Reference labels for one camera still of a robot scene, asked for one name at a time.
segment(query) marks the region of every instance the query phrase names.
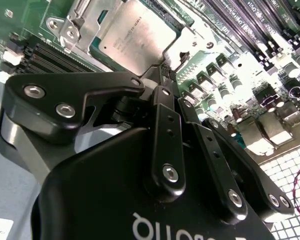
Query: green circuit board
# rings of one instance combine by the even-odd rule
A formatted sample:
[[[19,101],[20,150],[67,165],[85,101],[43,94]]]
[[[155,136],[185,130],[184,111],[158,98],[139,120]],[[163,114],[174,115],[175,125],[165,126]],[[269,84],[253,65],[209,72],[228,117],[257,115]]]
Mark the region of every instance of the green circuit board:
[[[188,27],[191,27],[194,23],[194,20],[190,15],[184,11],[180,4],[176,3],[176,0],[161,0],[165,2],[167,6],[181,19],[184,20]],[[241,25],[245,25],[244,20],[238,17],[238,13],[232,9],[229,5],[229,0],[221,0],[220,3],[231,12],[232,16],[238,21]],[[258,12],[258,8],[254,3],[256,0],[245,0],[245,2],[249,5],[252,11]],[[46,25],[47,18],[56,17],[65,19],[67,14],[73,4],[74,0],[0,0],[0,64],[3,61],[3,54],[6,49],[7,41],[10,39],[10,36],[13,34],[18,36],[20,40],[28,39],[30,36],[36,36],[41,39],[45,43],[49,44],[53,48],[59,50],[64,53],[63,47],[58,40],[58,38],[52,34],[50,29]],[[156,8],[153,0],[140,0],[147,8],[153,10],[157,16],[165,21],[165,23],[176,32],[176,36],[180,36],[180,26],[176,25],[174,22],[170,21],[170,19],[165,15],[161,14]],[[213,25],[212,28],[213,37],[217,42],[217,50],[212,52],[206,52],[203,49],[199,50],[196,54],[192,56],[191,59],[178,71],[177,73],[177,81],[180,92],[187,91],[189,86],[192,83],[197,82],[197,75],[200,72],[206,71],[206,66],[211,63],[216,63],[216,58],[223,54],[225,55],[231,62],[235,62],[238,58],[241,57],[245,52],[238,53],[229,44],[229,40],[233,40],[235,44],[240,47],[238,41],[232,36],[229,29],[227,29],[222,21],[218,19],[213,13],[211,9],[206,7],[202,1],[199,0],[186,0],[183,2],[187,2],[197,10],[197,12],[207,18],[210,23]],[[272,2],[277,3],[276,8],[280,15],[284,16],[286,20],[286,25],[294,31],[298,31],[298,27],[294,24],[294,22],[287,17],[288,13],[285,8],[282,6],[281,1],[272,0]],[[289,0],[292,6],[296,7],[300,10],[300,0]],[[262,21],[262,24],[269,29],[270,23],[263,19],[262,15],[256,14],[256,16]],[[113,61],[110,57],[103,54],[98,46],[100,43],[100,39],[95,38],[92,45],[90,46],[90,54],[102,62],[104,65],[112,69],[113,71],[125,71],[125,68],[120,66],[117,62]],[[91,64],[86,59],[76,55],[75,53],[70,53],[70,57],[74,60],[84,64],[89,67],[91,70],[96,72],[101,72],[102,70]],[[260,107],[257,100],[253,98],[253,91],[257,91],[261,89],[264,84],[267,84],[269,81],[272,81],[272,84],[278,84],[277,90],[280,95],[286,100],[287,93],[283,88],[284,73],[282,73],[282,69],[279,69],[279,79],[278,81],[272,81],[268,79],[245,79],[244,81],[247,83],[250,93],[251,93],[251,101],[249,104],[246,103],[246,100],[239,100],[233,103],[224,104],[221,108],[224,110],[223,112],[213,112],[210,111],[207,101],[205,99],[200,99],[200,101],[196,104],[197,108],[204,108],[209,116],[216,118],[219,121],[224,120],[224,116],[231,114],[231,107],[238,108],[249,108],[250,116],[258,116],[264,113],[265,109]],[[229,82],[230,76],[226,76],[226,81]]]

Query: bolt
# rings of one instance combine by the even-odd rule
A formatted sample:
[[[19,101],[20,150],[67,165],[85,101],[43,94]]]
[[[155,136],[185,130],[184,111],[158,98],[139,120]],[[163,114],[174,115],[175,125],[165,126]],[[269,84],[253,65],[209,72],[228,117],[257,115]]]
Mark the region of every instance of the bolt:
[[[49,22],[48,25],[49,25],[49,27],[50,27],[51,29],[53,29],[53,30],[55,30],[55,29],[58,28],[57,23],[56,23],[55,21],[53,21],[53,20],[51,20],[51,21]]]
[[[168,91],[168,90],[166,90],[166,89],[162,89],[162,92],[165,94],[165,95],[167,95],[167,96],[169,96],[170,95],[170,92]]]
[[[277,208],[280,206],[278,200],[276,199],[275,196],[273,196],[272,194],[269,194],[269,198],[270,198],[270,201],[271,203],[276,206]]]
[[[62,103],[62,104],[59,104],[58,106],[56,106],[55,111],[61,117],[64,117],[67,119],[72,118],[76,114],[75,109],[72,106],[65,104],[65,103]]]
[[[280,200],[287,208],[290,208],[290,204],[283,196],[280,196]]]
[[[34,99],[41,99],[46,95],[45,91],[41,87],[35,85],[28,85],[23,89],[23,91],[25,95]]]
[[[137,80],[137,79],[135,79],[135,78],[132,78],[132,79],[131,79],[131,82],[132,82],[134,85],[140,86],[139,80]]]
[[[191,107],[192,107],[191,103],[190,103],[189,101],[187,101],[187,100],[184,100],[184,104],[185,104],[188,108],[191,108]]]
[[[179,175],[177,170],[175,170],[172,166],[170,165],[164,165],[163,169],[163,176],[172,183],[176,183],[179,179]]]
[[[215,44],[212,41],[210,41],[206,44],[207,49],[212,49],[214,46],[215,46]]]
[[[69,36],[69,38],[74,39],[75,38],[75,34],[73,31],[67,31],[66,34]]]
[[[212,124],[212,126],[214,126],[216,129],[219,127],[218,123],[216,121],[210,121],[210,123]]]
[[[242,207],[242,199],[234,190],[230,189],[228,196],[234,205],[236,205],[238,208]]]

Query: motherboard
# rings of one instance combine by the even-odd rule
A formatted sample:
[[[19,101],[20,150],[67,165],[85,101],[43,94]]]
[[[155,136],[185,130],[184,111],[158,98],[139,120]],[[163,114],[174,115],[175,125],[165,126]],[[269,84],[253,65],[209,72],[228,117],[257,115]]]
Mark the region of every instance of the motherboard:
[[[273,154],[300,124],[300,0],[0,0],[0,81],[172,72],[200,120]]]

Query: white grid surface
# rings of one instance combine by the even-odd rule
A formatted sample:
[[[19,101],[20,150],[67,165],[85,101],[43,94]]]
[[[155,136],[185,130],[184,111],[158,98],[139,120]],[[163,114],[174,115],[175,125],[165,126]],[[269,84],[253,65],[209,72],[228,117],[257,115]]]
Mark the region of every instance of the white grid surface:
[[[300,169],[300,148],[260,167],[293,203],[292,189],[295,175]],[[300,205],[300,175],[295,195]],[[300,214],[297,210],[294,212],[293,217],[274,224],[271,232],[276,240],[300,240]]]

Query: red wire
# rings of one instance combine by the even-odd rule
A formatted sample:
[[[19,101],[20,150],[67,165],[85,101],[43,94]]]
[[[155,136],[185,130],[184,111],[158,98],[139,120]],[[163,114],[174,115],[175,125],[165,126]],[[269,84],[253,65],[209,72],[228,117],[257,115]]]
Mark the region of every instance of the red wire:
[[[294,177],[294,180],[293,180],[292,196],[293,196],[294,206],[295,206],[296,210],[298,211],[298,213],[300,214],[300,205],[297,203],[297,198],[296,198],[296,187],[297,187],[297,184],[298,184],[299,175],[300,175],[300,170],[297,172],[297,174],[296,174],[296,176]]]

